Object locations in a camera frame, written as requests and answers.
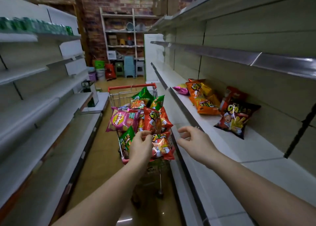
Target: purple chip bag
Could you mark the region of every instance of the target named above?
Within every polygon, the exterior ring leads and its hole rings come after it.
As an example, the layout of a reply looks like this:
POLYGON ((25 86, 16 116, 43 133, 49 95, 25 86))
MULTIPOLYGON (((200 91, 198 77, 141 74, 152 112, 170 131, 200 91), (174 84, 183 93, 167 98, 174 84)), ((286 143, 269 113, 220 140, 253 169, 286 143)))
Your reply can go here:
POLYGON ((128 107, 111 108, 113 111, 112 117, 107 126, 106 132, 117 130, 125 132, 130 126, 132 126, 134 131, 136 131, 140 115, 139 110, 131 110, 128 107))
POLYGON ((180 86, 174 86, 172 88, 174 88, 175 91, 178 92, 181 95, 185 95, 185 96, 189 96, 190 95, 190 93, 189 93, 187 88, 182 88, 180 86))

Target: brick wall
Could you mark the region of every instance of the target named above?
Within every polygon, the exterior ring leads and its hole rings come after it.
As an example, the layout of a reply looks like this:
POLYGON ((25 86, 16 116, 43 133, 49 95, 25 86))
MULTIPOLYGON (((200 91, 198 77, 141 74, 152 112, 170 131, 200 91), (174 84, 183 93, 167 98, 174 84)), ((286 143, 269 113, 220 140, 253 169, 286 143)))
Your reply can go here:
MULTIPOLYGON (((180 0, 179 10, 186 7, 188 4, 195 0, 180 0)), ((121 11, 126 13, 132 13, 132 8, 135 9, 135 14, 138 15, 152 15, 152 3, 153 0, 82 0, 84 9, 86 28, 90 39, 91 54, 98 60, 106 60, 106 47, 104 34, 102 30, 101 16, 99 7, 102 7, 104 12, 121 11)), ((153 20, 143 20, 145 25, 152 25, 153 20)), ((126 20, 123 19, 110 19, 105 22, 107 28, 124 28, 126 26, 126 20)), ((137 43, 143 41, 143 35, 137 34, 137 43)), ((123 54, 132 54, 134 50, 131 49, 116 49, 123 54)), ((138 49, 138 55, 141 55, 141 49, 138 49)))

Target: aisle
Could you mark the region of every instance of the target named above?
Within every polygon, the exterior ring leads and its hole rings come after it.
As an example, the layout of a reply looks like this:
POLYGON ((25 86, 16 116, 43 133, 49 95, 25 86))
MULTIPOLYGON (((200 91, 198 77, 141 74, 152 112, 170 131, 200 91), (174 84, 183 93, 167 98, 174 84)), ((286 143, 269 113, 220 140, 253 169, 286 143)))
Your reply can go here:
MULTIPOLYGON (((136 79, 118 78, 108 82, 97 82, 96 86, 107 92, 109 86, 144 83, 145 80, 143 77, 136 79)), ((72 198, 68 204, 67 211, 89 196, 123 166, 118 153, 119 145, 116 132, 105 132, 111 115, 111 106, 108 105, 92 144, 91 151, 85 161, 72 198)), ((141 208, 138 210, 135 209, 131 202, 128 201, 117 225, 181 225, 172 184, 168 177, 168 174, 163 174, 162 177, 163 200, 159 200, 155 196, 158 185, 149 185, 141 188, 141 208)))

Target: white storage rack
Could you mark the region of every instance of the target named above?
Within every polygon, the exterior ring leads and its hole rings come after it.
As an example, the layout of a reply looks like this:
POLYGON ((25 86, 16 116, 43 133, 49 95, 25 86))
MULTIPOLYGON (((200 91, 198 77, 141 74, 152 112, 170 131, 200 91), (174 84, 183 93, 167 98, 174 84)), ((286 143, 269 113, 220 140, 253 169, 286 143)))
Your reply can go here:
MULTIPOLYGON (((165 58, 150 61, 174 139, 184 125, 199 127, 219 151, 316 206, 314 10, 314 0, 197 0, 151 27, 166 42, 151 42, 165 58), (219 116, 199 115, 172 89, 188 78, 206 78, 221 94, 237 87, 262 106, 245 140, 213 127, 219 116)), ((180 146, 170 165, 188 226, 254 225, 227 185, 180 146)))
POLYGON ((79 93, 89 76, 75 16, 24 0, 0 0, 0 16, 68 25, 74 32, 0 34, 2 215, 13 205, 1 225, 45 226, 80 171, 102 113, 81 114, 92 93, 79 93))
POLYGON ((148 33, 148 31, 136 31, 135 27, 135 19, 159 19, 160 16, 146 16, 146 15, 135 15, 134 13, 134 8, 132 9, 132 15, 120 15, 120 14, 107 14, 104 13, 102 8, 100 7, 100 14, 101 14, 101 20, 102 20, 102 28, 103 28, 103 33, 104 33, 104 40, 105 40, 105 45, 106 45, 106 51, 109 50, 109 48, 134 48, 135 49, 135 59, 136 60, 144 60, 143 57, 138 58, 137 57, 137 47, 144 47, 144 45, 136 45, 136 33, 148 33), (104 23, 104 19, 105 18, 130 18, 133 21, 133 26, 134 26, 134 30, 133 31, 127 31, 127 30, 107 30, 105 28, 105 23, 104 23), (124 46, 110 46, 107 43, 107 38, 106 38, 106 34, 107 33, 133 33, 134 34, 134 42, 135 45, 134 46, 128 46, 128 45, 124 45, 124 46))

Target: red cart handle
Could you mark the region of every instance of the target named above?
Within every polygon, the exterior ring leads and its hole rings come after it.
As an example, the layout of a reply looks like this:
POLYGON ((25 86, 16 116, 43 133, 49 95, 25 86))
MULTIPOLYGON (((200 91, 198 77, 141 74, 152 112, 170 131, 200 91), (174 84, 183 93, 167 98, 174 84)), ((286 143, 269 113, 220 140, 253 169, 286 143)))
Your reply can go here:
POLYGON ((127 88, 146 87, 146 86, 153 86, 154 88, 157 88, 156 83, 141 84, 141 85, 126 85, 126 86, 109 87, 108 92, 110 92, 110 90, 112 89, 127 89, 127 88))

